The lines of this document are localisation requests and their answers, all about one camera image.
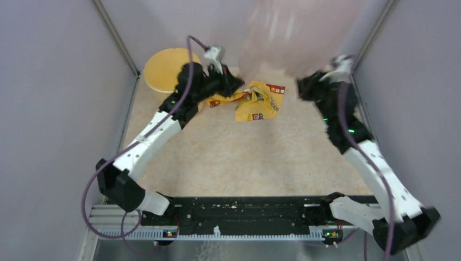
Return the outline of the yellow printed wrapper bag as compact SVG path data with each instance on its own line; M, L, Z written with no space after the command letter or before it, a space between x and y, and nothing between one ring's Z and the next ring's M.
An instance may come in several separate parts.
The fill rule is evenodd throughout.
M229 97L216 94L205 102L210 108L236 103L235 120L246 122L276 117L284 95L284 86L253 81L249 87L236 91Z

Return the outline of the translucent pink plastic bag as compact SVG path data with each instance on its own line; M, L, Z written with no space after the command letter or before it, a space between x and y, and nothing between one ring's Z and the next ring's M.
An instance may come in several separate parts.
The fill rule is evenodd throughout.
M262 66L303 78L329 64L365 1L256 1L238 67L250 82Z

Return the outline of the yellow trash bin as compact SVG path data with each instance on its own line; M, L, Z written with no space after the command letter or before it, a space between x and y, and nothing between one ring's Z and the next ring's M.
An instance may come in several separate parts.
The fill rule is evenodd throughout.
M178 83L177 76L181 72L183 65L189 62L188 49L164 49L148 59L142 75L151 89L170 94Z

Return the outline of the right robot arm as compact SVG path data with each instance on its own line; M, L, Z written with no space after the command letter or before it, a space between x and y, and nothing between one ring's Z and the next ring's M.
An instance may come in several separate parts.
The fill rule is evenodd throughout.
M389 258L425 239L440 220L401 183L381 155L367 127L356 117L358 98L351 84L318 71L296 81L298 97L313 102L326 125L331 144L355 167L373 193L373 209L339 192L328 195L319 209L326 224L348 222L373 236Z

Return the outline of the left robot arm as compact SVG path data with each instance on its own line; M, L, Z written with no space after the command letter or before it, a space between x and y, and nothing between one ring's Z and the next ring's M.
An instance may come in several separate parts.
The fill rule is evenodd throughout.
M162 225L174 218L167 196L146 191L138 179L161 147L178 134L198 114L198 105L215 94L230 96L244 81L232 75L226 65L218 72L214 65L207 71L194 63L184 64L177 84L159 106L139 135L114 160L101 159L96 164L100 192L125 212L149 212Z

